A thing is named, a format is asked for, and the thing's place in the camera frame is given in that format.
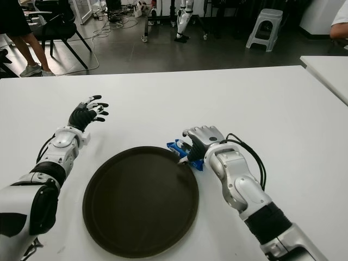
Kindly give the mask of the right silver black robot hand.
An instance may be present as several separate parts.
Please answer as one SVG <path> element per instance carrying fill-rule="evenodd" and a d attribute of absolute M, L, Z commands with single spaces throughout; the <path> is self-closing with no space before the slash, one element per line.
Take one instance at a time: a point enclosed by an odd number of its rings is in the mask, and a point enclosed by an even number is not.
<path fill-rule="evenodd" d="M 179 160 L 179 164 L 201 160 L 212 144 L 221 142 L 224 136 L 215 126 L 202 126 L 185 129 L 183 136 L 188 136 L 192 141 L 191 151 Z"/>

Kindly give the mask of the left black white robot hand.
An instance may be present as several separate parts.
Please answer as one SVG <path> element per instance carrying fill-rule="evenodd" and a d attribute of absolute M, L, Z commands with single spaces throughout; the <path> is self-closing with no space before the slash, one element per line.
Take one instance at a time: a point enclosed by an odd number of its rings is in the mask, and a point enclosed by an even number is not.
<path fill-rule="evenodd" d="M 67 125 L 83 132 L 92 122 L 104 122 L 105 118 L 100 117 L 100 115 L 109 115 L 105 111 L 105 108 L 109 107 L 109 104 L 96 102 L 101 98 L 101 95 L 94 95 L 80 102 L 71 113 Z"/>

